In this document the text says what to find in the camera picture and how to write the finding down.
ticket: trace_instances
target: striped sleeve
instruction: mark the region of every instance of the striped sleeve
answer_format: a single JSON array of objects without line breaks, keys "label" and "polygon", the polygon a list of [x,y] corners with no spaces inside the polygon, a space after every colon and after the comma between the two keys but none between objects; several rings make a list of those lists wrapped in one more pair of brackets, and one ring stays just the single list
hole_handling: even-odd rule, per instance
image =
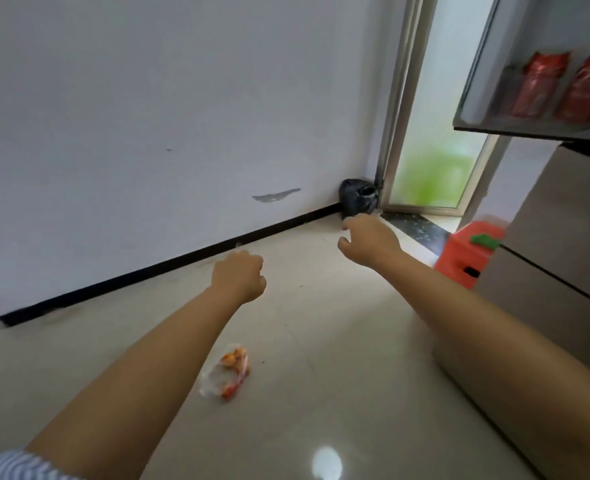
[{"label": "striped sleeve", "polygon": [[46,460],[24,451],[0,453],[0,480],[79,480],[64,475]]}]

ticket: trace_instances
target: red can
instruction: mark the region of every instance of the red can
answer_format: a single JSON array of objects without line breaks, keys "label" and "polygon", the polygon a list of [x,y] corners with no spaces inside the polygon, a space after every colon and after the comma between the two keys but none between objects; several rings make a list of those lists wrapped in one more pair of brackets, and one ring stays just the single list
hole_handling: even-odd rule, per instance
[{"label": "red can", "polygon": [[569,123],[590,122],[590,56],[566,90],[555,110],[555,117]]},{"label": "red can", "polygon": [[524,66],[522,86],[511,115],[516,118],[539,118],[555,92],[559,78],[568,66],[571,53],[535,52]]}]

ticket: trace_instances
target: black plastic bag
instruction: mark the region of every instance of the black plastic bag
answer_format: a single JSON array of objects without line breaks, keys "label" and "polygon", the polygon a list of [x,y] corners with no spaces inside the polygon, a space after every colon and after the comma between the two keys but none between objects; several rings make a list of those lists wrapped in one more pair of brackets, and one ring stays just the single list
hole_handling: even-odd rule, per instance
[{"label": "black plastic bag", "polygon": [[370,214],[377,206],[377,188],[366,180],[347,178],[339,186],[342,218]]}]

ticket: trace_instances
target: plastic bag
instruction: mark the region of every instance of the plastic bag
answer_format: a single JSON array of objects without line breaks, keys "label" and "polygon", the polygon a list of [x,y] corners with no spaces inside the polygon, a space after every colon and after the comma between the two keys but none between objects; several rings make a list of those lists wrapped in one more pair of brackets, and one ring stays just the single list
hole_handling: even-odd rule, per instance
[{"label": "plastic bag", "polygon": [[339,186],[342,218],[370,214],[377,206],[377,197],[377,188],[370,182],[358,178],[346,179]]},{"label": "plastic bag", "polygon": [[241,344],[229,344],[221,358],[207,364],[200,374],[200,394],[232,399],[250,372],[246,349]]}]

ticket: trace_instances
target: frosted glass panel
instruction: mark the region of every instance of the frosted glass panel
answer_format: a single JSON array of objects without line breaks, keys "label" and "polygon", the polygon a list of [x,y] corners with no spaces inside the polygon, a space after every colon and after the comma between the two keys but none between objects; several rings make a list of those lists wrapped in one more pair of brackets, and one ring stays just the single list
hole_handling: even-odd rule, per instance
[{"label": "frosted glass panel", "polygon": [[394,205],[456,208],[486,140],[453,115],[493,0],[438,0],[390,196]]}]

